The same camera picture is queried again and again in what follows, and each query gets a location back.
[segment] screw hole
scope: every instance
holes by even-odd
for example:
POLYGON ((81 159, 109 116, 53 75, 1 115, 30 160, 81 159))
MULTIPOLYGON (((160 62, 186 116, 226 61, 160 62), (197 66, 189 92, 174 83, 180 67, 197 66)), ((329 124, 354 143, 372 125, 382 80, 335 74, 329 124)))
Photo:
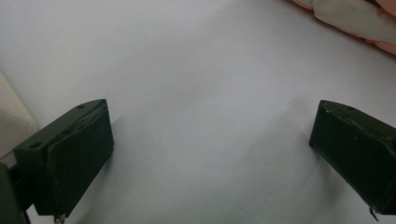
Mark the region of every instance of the screw hole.
POLYGON ((39 147, 39 146, 41 146, 41 143, 36 142, 36 143, 33 143, 32 145, 30 145, 29 148, 35 148, 35 147, 39 147))

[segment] black plastic part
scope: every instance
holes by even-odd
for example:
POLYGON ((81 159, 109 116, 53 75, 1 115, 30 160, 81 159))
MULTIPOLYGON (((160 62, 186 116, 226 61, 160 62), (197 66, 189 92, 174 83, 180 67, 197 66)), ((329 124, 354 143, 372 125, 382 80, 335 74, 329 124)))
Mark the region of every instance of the black plastic part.
POLYGON ((29 223, 26 213, 19 206, 8 168, 3 163, 0 163, 0 223, 29 223))
POLYGON ((106 100, 76 106, 18 145, 15 157, 32 180, 37 213, 68 217, 113 145, 106 100))
POLYGON ((396 129, 363 112, 320 101, 309 145, 377 213, 396 215, 396 129))

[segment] black object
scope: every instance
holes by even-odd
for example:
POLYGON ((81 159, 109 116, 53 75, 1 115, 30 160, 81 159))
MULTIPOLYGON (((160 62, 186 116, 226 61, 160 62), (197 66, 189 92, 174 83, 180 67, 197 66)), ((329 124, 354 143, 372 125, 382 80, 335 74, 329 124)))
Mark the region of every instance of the black object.
MULTIPOLYGON (((24 212, 33 203, 39 215, 68 217, 113 145, 106 100, 76 106, 15 147, 15 166, 0 166, 0 190, 7 188, 10 195, 1 192, 0 204, 7 200, 24 212)), ((15 207, 5 211, 15 212, 15 207)), ((3 211, 0 215, 0 223, 18 223, 4 222, 3 211)))
POLYGON ((363 112, 320 101, 309 145, 377 213, 396 215, 396 129, 363 112))

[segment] white tabletop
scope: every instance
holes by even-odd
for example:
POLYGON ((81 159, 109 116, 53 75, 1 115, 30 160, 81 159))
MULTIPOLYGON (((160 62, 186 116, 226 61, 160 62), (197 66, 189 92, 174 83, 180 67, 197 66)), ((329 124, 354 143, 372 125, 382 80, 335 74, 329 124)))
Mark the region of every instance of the white tabletop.
POLYGON ((108 100, 114 153, 67 224, 375 223, 307 141, 321 99, 396 126, 395 58, 288 0, 1 1, 0 36, 40 127, 108 100))

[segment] white surface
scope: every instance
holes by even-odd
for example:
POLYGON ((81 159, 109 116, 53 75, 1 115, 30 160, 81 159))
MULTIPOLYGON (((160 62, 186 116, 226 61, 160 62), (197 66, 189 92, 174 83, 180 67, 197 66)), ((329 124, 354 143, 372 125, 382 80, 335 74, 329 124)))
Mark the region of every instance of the white surface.
POLYGON ((307 141, 320 99, 396 126, 395 59, 289 1, 2 1, 0 36, 41 127, 109 102, 113 157, 67 223, 375 223, 307 141))
POLYGON ((0 159, 36 131, 35 120, 0 71, 0 159))

